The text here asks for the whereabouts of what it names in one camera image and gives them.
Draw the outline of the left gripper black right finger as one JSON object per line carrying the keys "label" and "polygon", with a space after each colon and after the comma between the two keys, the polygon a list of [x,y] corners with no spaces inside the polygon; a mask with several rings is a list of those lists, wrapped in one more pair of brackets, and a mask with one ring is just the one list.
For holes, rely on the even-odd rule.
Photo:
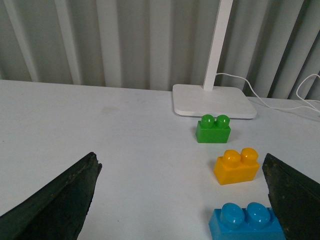
{"label": "left gripper black right finger", "polygon": [[320,184],[267,153],[262,171],[268,198],[287,240],[320,238]]}

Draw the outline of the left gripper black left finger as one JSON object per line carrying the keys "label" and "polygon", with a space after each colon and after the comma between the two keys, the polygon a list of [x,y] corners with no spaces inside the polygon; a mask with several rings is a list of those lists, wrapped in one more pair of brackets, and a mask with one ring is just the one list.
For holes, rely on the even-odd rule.
{"label": "left gripper black left finger", "polygon": [[88,153],[0,217],[2,240],[76,240],[89,212],[102,164]]}

